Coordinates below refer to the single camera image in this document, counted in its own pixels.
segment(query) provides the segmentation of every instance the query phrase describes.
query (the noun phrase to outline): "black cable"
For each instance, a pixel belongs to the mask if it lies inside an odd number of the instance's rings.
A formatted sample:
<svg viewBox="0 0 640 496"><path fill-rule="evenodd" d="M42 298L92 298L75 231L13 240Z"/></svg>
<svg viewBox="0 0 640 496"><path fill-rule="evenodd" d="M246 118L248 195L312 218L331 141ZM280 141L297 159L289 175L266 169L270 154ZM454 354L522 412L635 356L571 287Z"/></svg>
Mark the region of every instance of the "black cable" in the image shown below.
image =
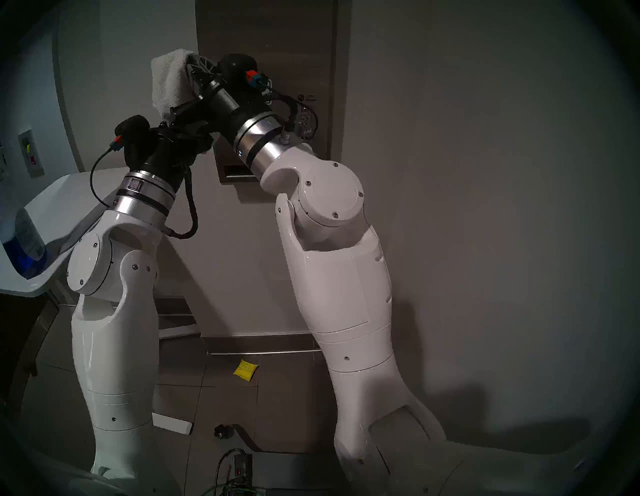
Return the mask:
<svg viewBox="0 0 640 496"><path fill-rule="evenodd" d="M216 493L216 489L218 487L218 474L220 473L220 467L222 466L222 462L225 460L227 456L232 454L234 451L237 451L238 453L244 453L244 451L241 450L240 448L232 448L220 457L220 461L218 462L218 468L216 468L216 478L213 481L214 494Z"/></svg>
<svg viewBox="0 0 640 496"><path fill-rule="evenodd" d="M287 121L287 125L285 126L285 131L288 132L292 132L293 128L292 128L292 124L295 124L295 119L298 116L298 111L297 108L294 109L294 106L300 106L303 109L308 109L314 116L314 130L311 133L311 136L309 136L308 138L306 138L307 140L312 140L314 139L314 136L316 135L316 132L318 130L318 115L316 114L316 111L313 109L313 107L310 107L309 105L306 105L288 95L282 95L281 93L278 93L275 90L271 90L270 93L267 93L264 95L264 99L265 100L280 100L282 102L284 102L285 104L287 104L287 106L289 107L289 120Z"/></svg>
<svg viewBox="0 0 640 496"><path fill-rule="evenodd" d="M188 167L184 170L184 192L187 194L187 201L189 202L189 212L191 213L191 229L181 234L167 227L164 233L167 236L174 237L176 239L189 239L198 230L198 212L196 211L196 204L193 201L193 185L191 183L191 169Z"/></svg>
<svg viewBox="0 0 640 496"><path fill-rule="evenodd" d="M100 160L102 160L104 158L104 156L109 153L112 152L113 148L109 148L105 153L103 153L102 155L100 155L98 157L98 160L95 161L95 163L93 164L93 167L91 167L91 172L89 173L89 188L91 188L91 192L93 193L93 195L95 196L96 200L98 200L102 205L104 205L105 207L109 208L109 205L107 205L106 203L104 203L100 197L96 194L94 188L93 188L93 171L95 170L95 167L98 165L98 162Z"/></svg>

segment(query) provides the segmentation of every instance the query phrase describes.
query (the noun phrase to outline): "white wall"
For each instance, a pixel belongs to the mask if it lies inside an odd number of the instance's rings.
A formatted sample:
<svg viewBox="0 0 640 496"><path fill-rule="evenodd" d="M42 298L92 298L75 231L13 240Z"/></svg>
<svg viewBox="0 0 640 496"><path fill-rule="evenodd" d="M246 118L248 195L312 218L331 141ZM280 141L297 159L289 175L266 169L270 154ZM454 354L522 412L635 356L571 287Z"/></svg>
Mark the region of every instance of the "white wall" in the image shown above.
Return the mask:
<svg viewBox="0 0 640 496"><path fill-rule="evenodd" d="M640 112L558 2L354 0L341 161L403 377L452 440L553 452L637 390Z"/></svg>
<svg viewBox="0 0 640 496"><path fill-rule="evenodd" d="M154 125L151 59L197 51L195 3L172 0L72 0L59 28L60 77L85 168L106 149L115 125L141 114ZM123 166L110 154L102 167ZM222 186L213 153L192 166L200 227L159 255L162 292L184 294L204 334L305 332L273 214L257 184ZM184 188L167 225L190 227Z"/></svg>
<svg viewBox="0 0 640 496"><path fill-rule="evenodd" d="M15 196L23 205L57 178L78 172L58 106L53 26L53 15L46 15L0 70L0 141ZM18 135L28 129L45 172L35 178L29 176L18 143Z"/></svg>

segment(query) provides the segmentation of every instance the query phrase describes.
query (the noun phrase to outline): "tile floor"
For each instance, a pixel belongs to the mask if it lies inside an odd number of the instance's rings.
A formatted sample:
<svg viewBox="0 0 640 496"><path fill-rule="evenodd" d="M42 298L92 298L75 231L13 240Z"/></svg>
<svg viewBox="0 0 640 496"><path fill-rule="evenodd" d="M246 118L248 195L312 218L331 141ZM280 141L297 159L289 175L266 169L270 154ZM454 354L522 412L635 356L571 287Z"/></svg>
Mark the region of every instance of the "tile floor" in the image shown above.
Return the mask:
<svg viewBox="0 0 640 496"><path fill-rule="evenodd" d="M73 308L61 307L37 358L20 412L24 436L40 451L90 469L95 449L71 352ZM207 356L199 337L163 340L154 411L193 422L185 436L155 428L186 496L213 484L221 451L213 431L239 424L264 451L332 452L335 397L322 354L250 355L251 382L234 376L240 356Z"/></svg>

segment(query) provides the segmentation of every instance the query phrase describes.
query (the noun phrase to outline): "bottle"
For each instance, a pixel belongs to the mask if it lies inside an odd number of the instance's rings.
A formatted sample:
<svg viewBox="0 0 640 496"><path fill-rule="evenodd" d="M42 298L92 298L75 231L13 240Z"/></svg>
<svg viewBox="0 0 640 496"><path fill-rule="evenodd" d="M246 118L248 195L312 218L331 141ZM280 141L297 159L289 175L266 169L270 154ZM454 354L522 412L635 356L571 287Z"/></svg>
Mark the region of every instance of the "bottle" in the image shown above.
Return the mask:
<svg viewBox="0 0 640 496"><path fill-rule="evenodd" d="M0 180L0 241L18 274L31 279L47 268L47 247L7 183Z"/></svg>

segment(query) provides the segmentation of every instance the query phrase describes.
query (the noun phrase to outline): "white towel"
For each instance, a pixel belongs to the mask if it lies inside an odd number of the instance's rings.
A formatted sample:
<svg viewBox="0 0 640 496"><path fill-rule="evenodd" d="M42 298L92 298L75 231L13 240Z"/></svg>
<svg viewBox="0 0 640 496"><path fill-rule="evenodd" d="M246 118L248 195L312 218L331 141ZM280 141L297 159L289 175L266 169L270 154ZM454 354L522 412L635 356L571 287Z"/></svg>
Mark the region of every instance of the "white towel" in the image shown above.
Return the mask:
<svg viewBox="0 0 640 496"><path fill-rule="evenodd" d="M187 57L192 53L178 49L151 61L151 99L163 120L169 119L171 107L193 100L186 72Z"/></svg>

